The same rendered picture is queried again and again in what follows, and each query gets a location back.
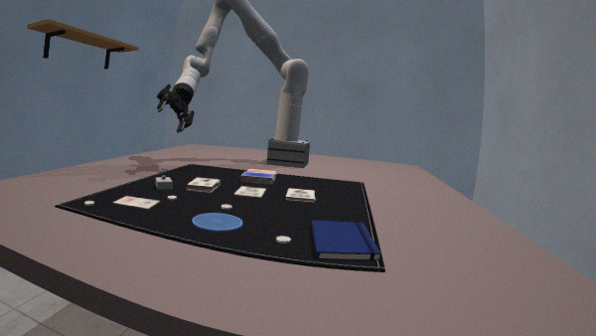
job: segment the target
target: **black bracket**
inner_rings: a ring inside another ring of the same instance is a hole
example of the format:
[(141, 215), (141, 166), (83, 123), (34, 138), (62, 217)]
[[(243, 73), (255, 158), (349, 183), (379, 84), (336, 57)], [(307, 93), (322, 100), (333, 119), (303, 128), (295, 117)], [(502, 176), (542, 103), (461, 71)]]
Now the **black bracket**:
[(50, 39), (56, 35), (65, 34), (67, 31), (62, 29), (52, 33), (46, 33), (46, 44), (44, 44), (44, 59), (50, 56)]
[(106, 50), (105, 51), (105, 67), (103, 67), (103, 68), (104, 69), (107, 69), (107, 67), (109, 67), (109, 53), (111, 53), (111, 52), (119, 52), (119, 51), (123, 51), (123, 50), (124, 50), (124, 47)]

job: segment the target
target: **wooden shelf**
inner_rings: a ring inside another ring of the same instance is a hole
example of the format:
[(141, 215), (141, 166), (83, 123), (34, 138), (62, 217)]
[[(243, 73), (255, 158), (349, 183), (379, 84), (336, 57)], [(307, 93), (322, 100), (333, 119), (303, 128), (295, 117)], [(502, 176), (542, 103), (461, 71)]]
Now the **wooden shelf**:
[(49, 56), (50, 51), (50, 39), (53, 36), (58, 36), (63, 39), (68, 39), (71, 41), (85, 43), (86, 45), (106, 49), (105, 53), (105, 68), (107, 69), (109, 65), (109, 53), (117, 52), (117, 53), (126, 53), (126, 52), (134, 52), (139, 50), (138, 47), (108, 39), (101, 35), (93, 34), (88, 31), (84, 31), (83, 29), (71, 27), (69, 25), (65, 25), (64, 23), (60, 23), (54, 20), (44, 20), (36, 23), (32, 23), (27, 25), (28, 29), (45, 33), (46, 34), (46, 44), (44, 46), (44, 58), (46, 59)]

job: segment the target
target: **blue disc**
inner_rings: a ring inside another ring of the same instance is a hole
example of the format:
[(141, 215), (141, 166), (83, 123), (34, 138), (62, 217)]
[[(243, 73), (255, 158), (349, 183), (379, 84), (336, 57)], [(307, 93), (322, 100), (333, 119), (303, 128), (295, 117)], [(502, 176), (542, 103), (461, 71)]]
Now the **blue disc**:
[(209, 231), (231, 231), (242, 226), (242, 220), (236, 216), (207, 213), (193, 217), (195, 227)]

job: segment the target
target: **black mat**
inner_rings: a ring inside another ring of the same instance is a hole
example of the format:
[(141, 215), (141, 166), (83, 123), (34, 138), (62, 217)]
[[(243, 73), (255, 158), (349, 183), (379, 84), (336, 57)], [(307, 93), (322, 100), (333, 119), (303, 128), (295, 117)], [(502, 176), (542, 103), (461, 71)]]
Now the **black mat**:
[[(363, 222), (380, 248), (364, 183), (277, 174), (273, 184), (255, 185), (240, 183), (242, 172), (191, 164), (56, 207), (220, 252), (310, 266), (384, 271), (382, 256), (379, 260), (321, 260), (315, 257), (313, 220)], [(156, 189), (155, 179), (162, 175), (172, 179), (174, 190)], [(220, 179), (222, 183), (211, 193), (187, 191), (187, 184), (197, 177)], [(241, 186), (267, 190), (262, 198), (235, 195)], [(288, 188), (315, 190), (316, 202), (286, 201)], [(170, 195), (176, 195), (177, 199), (169, 200)], [(160, 202), (151, 209), (113, 203), (124, 196)], [(84, 204), (89, 200), (94, 202), (93, 206)], [(230, 204), (232, 208), (224, 210), (222, 204)], [(230, 214), (241, 218), (243, 225), (227, 232), (202, 230), (193, 225), (192, 219), (204, 213)], [(290, 237), (291, 242), (278, 243), (278, 236)]]

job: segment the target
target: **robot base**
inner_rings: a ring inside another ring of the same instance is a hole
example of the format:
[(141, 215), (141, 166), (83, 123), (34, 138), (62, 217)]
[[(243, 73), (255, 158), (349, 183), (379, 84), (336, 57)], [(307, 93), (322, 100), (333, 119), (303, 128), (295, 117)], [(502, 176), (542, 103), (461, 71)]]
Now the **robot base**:
[(269, 139), (267, 164), (304, 168), (308, 164), (310, 141), (284, 141)]

